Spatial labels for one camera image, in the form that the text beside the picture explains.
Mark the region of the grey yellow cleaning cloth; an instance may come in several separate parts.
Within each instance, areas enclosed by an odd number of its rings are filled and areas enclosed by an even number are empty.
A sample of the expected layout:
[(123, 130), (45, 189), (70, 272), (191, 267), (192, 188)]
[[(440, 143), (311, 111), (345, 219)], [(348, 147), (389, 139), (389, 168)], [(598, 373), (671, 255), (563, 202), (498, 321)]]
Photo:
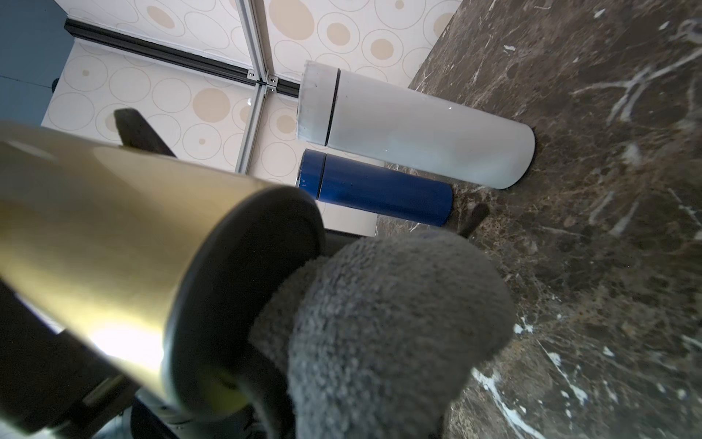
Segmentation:
[(503, 278), (447, 230), (365, 238), (290, 275), (250, 342), (288, 382), (299, 438), (426, 438), (513, 336)]

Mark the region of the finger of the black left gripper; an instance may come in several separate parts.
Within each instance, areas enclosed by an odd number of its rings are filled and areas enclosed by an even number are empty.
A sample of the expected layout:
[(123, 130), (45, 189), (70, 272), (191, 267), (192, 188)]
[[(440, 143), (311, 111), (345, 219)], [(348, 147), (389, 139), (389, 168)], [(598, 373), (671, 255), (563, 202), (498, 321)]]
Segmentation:
[(118, 109), (113, 112), (113, 117), (123, 146), (164, 157), (176, 156), (139, 111)]

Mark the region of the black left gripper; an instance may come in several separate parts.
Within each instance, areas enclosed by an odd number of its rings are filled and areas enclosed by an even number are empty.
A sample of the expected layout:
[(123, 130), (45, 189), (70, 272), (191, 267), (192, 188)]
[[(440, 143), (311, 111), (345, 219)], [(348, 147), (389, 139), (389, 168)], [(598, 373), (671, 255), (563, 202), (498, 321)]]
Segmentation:
[(252, 408), (203, 423), (138, 388), (1, 287), (4, 438), (255, 438)]

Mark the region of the gold thermos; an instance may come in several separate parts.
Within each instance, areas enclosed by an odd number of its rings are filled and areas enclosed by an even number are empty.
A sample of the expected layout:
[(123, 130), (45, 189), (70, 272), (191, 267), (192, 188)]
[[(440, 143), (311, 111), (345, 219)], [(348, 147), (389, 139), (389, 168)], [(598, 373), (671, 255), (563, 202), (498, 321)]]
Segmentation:
[(1, 125), (1, 277), (166, 404), (252, 403), (233, 366), (279, 285), (325, 249), (298, 188)]

